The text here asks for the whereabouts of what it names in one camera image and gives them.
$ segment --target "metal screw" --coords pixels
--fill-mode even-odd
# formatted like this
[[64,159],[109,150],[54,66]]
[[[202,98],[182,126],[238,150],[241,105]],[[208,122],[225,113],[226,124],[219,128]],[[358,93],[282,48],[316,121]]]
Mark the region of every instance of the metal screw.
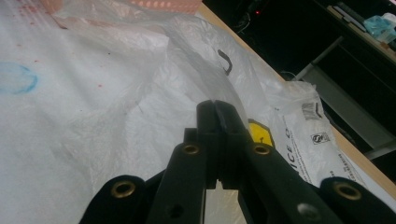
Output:
[[318,209],[309,203],[299,203],[297,210],[301,216],[305,217],[310,221],[320,221],[321,215]]
[[335,182],[333,184],[335,192],[343,196],[346,199],[357,201],[361,199],[361,192],[358,189],[353,188],[348,183]]
[[199,152],[199,148],[196,146],[188,145],[183,147],[183,151],[189,155],[195,155]]
[[122,180],[113,185],[113,188],[111,188],[111,195],[121,199],[133,194],[135,189],[136,185],[132,181]]

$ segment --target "white plastic bag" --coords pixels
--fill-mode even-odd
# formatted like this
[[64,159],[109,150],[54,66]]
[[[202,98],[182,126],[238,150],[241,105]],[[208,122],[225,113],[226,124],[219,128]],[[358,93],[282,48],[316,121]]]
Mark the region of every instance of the white plastic bag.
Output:
[[[332,175],[357,178],[339,157],[314,88],[280,81],[206,21],[121,0],[64,1],[56,18],[68,30],[52,24],[41,28],[46,36],[30,37],[51,44],[49,56],[29,51],[47,56],[32,65],[36,90],[1,99],[0,199],[12,201],[0,209],[1,223],[77,223],[107,180],[164,169],[184,128],[196,127],[196,105],[208,99],[234,105],[247,127],[248,119],[268,126],[279,152],[314,185]],[[306,120],[310,108],[321,118]],[[326,141],[315,144],[315,134]],[[210,190],[205,214],[208,223],[245,222],[234,191]]]

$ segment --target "pink object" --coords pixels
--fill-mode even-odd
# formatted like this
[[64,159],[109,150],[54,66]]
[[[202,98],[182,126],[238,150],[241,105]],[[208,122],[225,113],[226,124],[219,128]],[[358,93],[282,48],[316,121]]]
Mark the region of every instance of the pink object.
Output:
[[131,0],[131,3],[154,10],[195,14],[202,0]]
[[44,8],[48,11],[49,14],[53,14],[59,9],[62,8],[62,0],[41,0]]

